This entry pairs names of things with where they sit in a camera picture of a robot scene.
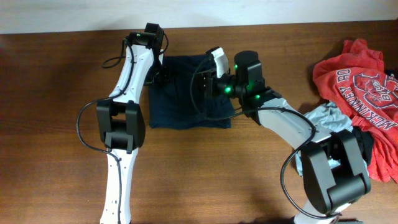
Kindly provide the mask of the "navy blue shorts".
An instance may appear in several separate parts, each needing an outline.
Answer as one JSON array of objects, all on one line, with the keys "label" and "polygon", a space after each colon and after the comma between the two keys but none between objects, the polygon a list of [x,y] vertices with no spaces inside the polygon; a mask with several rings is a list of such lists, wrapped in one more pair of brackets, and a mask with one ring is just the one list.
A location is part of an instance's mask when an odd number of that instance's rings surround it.
[{"label": "navy blue shorts", "polygon": [[170,75],[168,82],[149,87],[149,126],[167,129],[232,127],[234,114],[230,99],[219,95],[206,100],[197,81],[191,77],[205,55],[165,57],[163,64]]}]

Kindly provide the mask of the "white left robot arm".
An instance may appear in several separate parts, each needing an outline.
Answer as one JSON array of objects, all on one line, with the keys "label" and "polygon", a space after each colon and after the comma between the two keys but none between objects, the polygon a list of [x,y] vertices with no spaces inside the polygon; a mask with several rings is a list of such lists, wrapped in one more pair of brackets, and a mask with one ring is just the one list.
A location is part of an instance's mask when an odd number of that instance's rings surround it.
[{"label": "white left robot arm", "polygon": [[132,174],[146,126],[140,107],[142,89],[161,84],[165,73],[165,32],[148,23],[143,32],[132,31],[124,42],[125,63],[119,80],[106,100],[96,105],[99,133],[108,159],[106,196],[101,223],[130,223]]}]

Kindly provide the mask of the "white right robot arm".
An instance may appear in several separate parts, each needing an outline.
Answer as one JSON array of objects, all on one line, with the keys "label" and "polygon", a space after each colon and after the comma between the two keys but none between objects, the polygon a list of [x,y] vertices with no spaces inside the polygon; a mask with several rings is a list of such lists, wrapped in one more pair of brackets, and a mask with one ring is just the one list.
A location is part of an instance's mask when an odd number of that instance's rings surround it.
[{"label": "white right robot arm", "polygon": [[[226,96],[238,100],[241,111],[258,125],[269,129],[289,144],[293,151],[280,170],[280,186],[298,210],[289,223],[353,223],[342,211],[371,190],[367,167],[356,136],[346,129],[332,131],[311,122],[293,109],[282,95],[265,84],[257,52],[242,51],[234,56],[234,67],[224,50],[207,51],[205,60],[215,68],[201,74],[207,98]],[[285,171],[296,155],[302,163],[302,179],[307,202],[298,206],[285,187]]]}]

